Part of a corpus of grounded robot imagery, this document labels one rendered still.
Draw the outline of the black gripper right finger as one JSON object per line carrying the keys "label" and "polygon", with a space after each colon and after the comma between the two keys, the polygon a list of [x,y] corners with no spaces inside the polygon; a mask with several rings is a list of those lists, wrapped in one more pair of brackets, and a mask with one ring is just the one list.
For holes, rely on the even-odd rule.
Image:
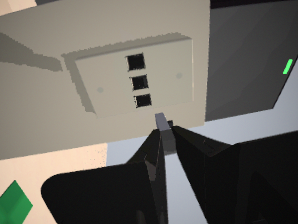
{"label": "black gripper right finger", "polygon": [[245,224],[251,175],[298,160],[298,130],[233,145],[180,126],[171,130],[207,224]]}

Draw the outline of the green square patch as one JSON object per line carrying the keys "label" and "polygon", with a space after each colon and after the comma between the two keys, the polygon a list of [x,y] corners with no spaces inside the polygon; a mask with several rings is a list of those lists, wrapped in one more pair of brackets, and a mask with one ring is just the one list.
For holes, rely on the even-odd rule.
{"label": "green square patch", "polygon": [[0,224],[23,224],[33,205],[14,180],[0,196]]}

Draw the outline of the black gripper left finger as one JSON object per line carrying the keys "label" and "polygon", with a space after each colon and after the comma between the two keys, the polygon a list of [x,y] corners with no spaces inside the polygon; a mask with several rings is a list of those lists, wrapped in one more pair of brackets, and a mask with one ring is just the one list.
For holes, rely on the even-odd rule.
{"label": "black gripper left finger", "polygon": [[132,210],[142,211],[146,224],[169,224],[160,130],[154,129],[126,163],[59,173],[45,180],[40,190],[57,224]]}

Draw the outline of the beige socket panel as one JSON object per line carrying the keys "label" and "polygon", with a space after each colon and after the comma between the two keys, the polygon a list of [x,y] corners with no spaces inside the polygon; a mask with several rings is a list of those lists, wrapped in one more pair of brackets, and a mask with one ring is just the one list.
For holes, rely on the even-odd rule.
{"label": "beige socket panel", "polygon": [[204,126],[210,0],[57,0],[0,16],[0,160]]}

